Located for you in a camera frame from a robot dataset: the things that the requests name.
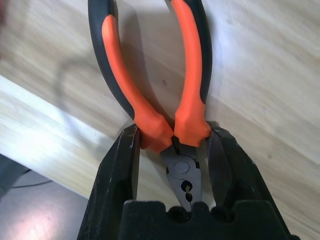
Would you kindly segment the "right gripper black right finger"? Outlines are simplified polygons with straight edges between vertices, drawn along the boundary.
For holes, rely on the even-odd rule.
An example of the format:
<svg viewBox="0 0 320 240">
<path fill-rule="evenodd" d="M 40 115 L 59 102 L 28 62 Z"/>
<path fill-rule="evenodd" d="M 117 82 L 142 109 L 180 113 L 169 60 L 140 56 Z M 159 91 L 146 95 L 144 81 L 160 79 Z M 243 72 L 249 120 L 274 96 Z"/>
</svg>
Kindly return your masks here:
<svg viewBox="0 0 320 240">
<path fill-rule="evenodd" d="M 253 160 L 228 130 L 209 125 L 206 148 L 216 206 L 231 209 L 237 201 L 268 201 L 269 190 Z"/>
</svg>

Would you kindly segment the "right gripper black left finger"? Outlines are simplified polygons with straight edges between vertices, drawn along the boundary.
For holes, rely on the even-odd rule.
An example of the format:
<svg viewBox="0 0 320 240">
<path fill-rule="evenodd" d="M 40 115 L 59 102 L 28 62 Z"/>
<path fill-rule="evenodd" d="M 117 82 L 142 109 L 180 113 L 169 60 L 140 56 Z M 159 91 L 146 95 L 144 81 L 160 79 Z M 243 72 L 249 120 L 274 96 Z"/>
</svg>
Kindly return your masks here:
<svg viewBox="0 0 320 240">
<path fill-rule="evenodd" d="M 137 197 L 139 156 L 140 130 L 132 124 L 98 167 L 77 239 L 118 239 L 124 203 Z"/>
</svg>

